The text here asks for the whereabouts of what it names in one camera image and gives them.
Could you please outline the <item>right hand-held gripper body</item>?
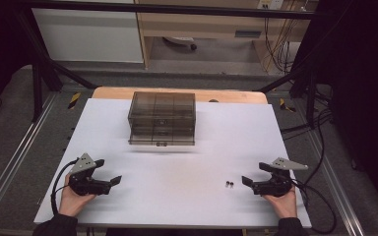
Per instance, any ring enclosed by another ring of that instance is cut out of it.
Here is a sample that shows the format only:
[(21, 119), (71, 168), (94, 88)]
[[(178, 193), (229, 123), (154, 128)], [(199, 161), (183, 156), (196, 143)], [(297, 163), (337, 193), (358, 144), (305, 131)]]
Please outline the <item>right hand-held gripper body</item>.
[(278, 157), (269, 164), (273, 167), (271, 178), (267, 181), (253, 182), (252, 190), (255, 195), (271, 195), (281, 197), (286, 194), (292, 186), (291, 170), (307, 170), (306, 164), (297, 163), (286, 158)]

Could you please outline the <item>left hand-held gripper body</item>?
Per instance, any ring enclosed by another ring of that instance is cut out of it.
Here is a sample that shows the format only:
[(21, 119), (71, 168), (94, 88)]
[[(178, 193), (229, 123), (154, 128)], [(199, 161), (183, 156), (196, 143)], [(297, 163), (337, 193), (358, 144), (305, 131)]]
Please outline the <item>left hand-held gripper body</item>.
[(108, 195), (111, 189), (110, 182), (94, 179), (95, 170), (95, 160), (84, 153), (70, 170), (71, 189), (80, 196)]

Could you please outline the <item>person's right hand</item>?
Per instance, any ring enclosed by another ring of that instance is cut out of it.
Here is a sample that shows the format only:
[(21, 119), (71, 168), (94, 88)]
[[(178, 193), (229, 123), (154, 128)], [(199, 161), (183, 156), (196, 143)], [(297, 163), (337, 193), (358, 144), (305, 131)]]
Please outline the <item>person's right hand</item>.
[(272, 205), (279, 218), (297, 217), (296, 193), (294, 188), (291, 188), (281, 197), (264, 195), (263, 198)]

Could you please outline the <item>person's left hand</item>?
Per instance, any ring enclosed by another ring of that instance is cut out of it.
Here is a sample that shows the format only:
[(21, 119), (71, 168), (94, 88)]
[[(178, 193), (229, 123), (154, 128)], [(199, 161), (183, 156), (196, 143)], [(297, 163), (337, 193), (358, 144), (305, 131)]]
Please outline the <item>person's left hand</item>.
[(58, 212), (63, 215), (76, 217), (95, 198), (95, 195), (78, 195), (69, 186), (69, 179), (70, 175), (66, 175), (65, 188), (62, 190)]

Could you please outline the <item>yellow clamp right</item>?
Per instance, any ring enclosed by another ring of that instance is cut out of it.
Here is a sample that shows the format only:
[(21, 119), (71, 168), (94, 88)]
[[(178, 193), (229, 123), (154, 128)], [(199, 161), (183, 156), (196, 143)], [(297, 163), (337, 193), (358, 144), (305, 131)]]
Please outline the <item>yellow clamp right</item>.
[(290, 107), (286, 105), (285, 100), (283, 98), (280, 98), (280, 109), (287, 110), (289, 112), (296, 112), (296, 109), (294, 107)]

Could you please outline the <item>yellow clamp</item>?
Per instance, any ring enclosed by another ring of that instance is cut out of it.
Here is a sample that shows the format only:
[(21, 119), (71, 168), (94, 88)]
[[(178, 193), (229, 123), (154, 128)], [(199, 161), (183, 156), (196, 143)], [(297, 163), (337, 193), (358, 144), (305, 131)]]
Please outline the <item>yellow clamp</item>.
[(294, 107), (290, 107), (286, 105), (285, 100), (283, 98), (280, 98), (280, 109), (287, 110), (289, 112), (296, 112), (296, 109)]
[(68, 105), (68, 109), (74, 109), (77, 101), (79, 100), (81, 96), (81, 93), (80, 92), (75, 92), (69, 102), (69, 105)]

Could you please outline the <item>white table board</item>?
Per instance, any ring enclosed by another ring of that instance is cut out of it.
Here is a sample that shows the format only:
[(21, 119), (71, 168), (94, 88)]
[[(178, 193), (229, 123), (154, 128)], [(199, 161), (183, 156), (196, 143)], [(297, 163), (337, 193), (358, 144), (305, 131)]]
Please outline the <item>white table board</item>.
[[(98, 180), (121, 176), (91, 201), (80, 224), (101, 227), (258, 228), (275, 226), (272, 206), (241, 182), (269, 179), (259, 162), (286, 150), (269, 104), (199, 102), (193, 146), (130, 145), (127, 99), (87, 101), (63, 155), (104, 159)], [(233, 182), (234, 188), (225, 187)]]

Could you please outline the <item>yellow clamp left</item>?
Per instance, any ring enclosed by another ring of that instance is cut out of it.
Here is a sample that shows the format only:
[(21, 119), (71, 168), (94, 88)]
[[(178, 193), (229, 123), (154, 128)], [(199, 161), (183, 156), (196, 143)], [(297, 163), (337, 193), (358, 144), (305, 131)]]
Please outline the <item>yellow clamp left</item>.
[(68, 105), (68, 109), (74, 109), (77, 101), (79, 100), (81, 96), (81, 93), (80, 92), (75, 92), (69, 102), (69, 105)]

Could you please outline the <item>wooden table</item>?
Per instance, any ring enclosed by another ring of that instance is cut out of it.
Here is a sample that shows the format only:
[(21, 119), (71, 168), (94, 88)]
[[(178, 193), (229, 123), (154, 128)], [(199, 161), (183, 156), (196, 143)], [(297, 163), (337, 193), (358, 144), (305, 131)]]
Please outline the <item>wooden table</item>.
[(231, 89), (186, 89), (186, 88), (123, 88), (100, 87), (94, 90), (93, 98), (131, 99), (135, 91), (144, 92), (188, 92), (194, 93), (197, 101), (216, 100), (226, 103), (267, 104), (268, 99), (262, 92)]

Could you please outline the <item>smoky clear plastic drawer box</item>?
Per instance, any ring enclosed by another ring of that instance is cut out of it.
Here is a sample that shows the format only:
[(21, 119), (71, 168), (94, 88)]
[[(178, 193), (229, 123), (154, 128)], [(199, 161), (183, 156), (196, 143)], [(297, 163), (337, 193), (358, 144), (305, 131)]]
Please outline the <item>smoky clear plastic drawer box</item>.
[(196, 96), (188, 92), (136, 91), (128, 122), (130, 145), (193, 146)]

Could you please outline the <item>white cabinet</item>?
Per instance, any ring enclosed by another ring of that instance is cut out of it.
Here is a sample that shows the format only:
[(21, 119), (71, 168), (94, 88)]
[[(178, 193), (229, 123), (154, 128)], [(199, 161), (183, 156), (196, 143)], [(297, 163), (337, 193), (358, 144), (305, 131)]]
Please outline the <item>white cabinet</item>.
[(143, 62), (137, 18), (133, 13), (32, 11), (53, 60)]

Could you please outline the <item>white chair base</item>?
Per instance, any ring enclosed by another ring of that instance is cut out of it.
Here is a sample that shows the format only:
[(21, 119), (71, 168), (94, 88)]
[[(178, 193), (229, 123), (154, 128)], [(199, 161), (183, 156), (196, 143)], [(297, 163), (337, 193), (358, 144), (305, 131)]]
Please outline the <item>white chair base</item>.
[(188, 46), (193, 51), (195, 51), (197, 49), (197, 45), (195, 44), (195, 40), (192, 37), (170, 37), (170, 36), (165, 36), (164, 39), (166, 41), (174, 43), (174, 44)]

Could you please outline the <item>light wooden desk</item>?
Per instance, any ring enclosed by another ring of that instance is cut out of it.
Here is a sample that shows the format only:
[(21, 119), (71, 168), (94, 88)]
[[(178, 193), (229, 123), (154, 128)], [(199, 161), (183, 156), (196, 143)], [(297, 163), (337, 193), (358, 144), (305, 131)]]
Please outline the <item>light wooden desk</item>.
[[(182, 5), (202, 7), (258, 9), (259, 0), (134, 0), (137, 4)], [(307, 0), (283, 0), (280, 10), (307, 12), (316, 8)], [(302, 41), (308, 20), (262, 19), (226, 16), (173, 15), (139, 13), (141, 37), (194, 37), (250, 40), (264, 70), (279, 68), (278, 54)]]

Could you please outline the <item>white power strip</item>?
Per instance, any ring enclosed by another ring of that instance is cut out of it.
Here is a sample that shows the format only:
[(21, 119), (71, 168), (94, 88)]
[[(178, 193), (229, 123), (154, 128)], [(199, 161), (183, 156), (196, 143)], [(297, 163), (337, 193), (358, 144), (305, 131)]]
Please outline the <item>white power strip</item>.
[(279, 10), (283, 5), (284, 0), (259, 0), (258, 9), (265, 10)]

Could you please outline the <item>aluminium floor rail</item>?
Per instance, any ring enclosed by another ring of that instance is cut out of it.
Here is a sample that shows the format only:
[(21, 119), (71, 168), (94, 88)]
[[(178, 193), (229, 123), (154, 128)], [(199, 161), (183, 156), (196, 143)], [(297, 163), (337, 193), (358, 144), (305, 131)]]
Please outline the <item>aluminium floor rail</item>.
[(11, 156), (9, 162), (6, 164), (5, 169), (0, 175), (0, 202), (2, 201), (7, 189), (13, 181), (18, 169), (20, 168), (24, 158), (28, 154), (35, 137), (39, 133), (43, 123), (45, 122), (48, 114), (50, 113), (55, 100), (58, 98), (57, 92), (52, 92), (42, 105), (42, 112), (34, 122), (29, 125), (27, 132), (24, 134), (17, 149)]
[(317, 159), (323, 158), (320, 170), (322, 171), (328, 188), (333, 196), (336, 207), (340, 213), (343, 223), (349, 236), (365, 236), (364, 230), (358, 220), (347, 193), (340, 182), (340, 178), (336, 175), (333, 165), (330, 163), (329, 157), (323, 152), (323, 142), (320, 140), (318, 133), (313, 130), (309, 133), (309, 140), (312, 148), (316, 153)]

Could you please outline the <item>black metal frame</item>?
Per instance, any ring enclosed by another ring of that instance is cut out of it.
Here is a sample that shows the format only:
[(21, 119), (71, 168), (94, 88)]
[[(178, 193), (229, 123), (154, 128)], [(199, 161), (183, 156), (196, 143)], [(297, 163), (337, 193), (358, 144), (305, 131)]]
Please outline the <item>black metal frame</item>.
[(96, 89), (97, 85), (86, 81), (59, 63), (55, 62), (40, 42), (40, 34), (32, 28), (31, 21), (27, 19), (25, 11), (31, 8), (98, 11), (98, 12), (126, 12), (126, 13), (150, 13), (173, 15), (200, 15), (200, 16), (226, 16), (263, 19), (294, 19), (314, 20), (324, 18), (324, 14), (316, 12), (300, 12), (285, 10), (247, 10), (240, 8), (179, 6), (158, 4), (134, 4), (134, 3), (108, 3), (62, 0), (14, 0), (8, 5), (8, 12), (14, 18), (14, 25), (19, 37), (25, 37), (24, 46), (32, 59), (33, 88), (34, 88), (34, 115), (36, 121), (41, 114), (41, 87), (40, 79), (44, 79), (51, 90), (61, 90), (62, 83), (56, 74), (60, 72), (87, 89)]

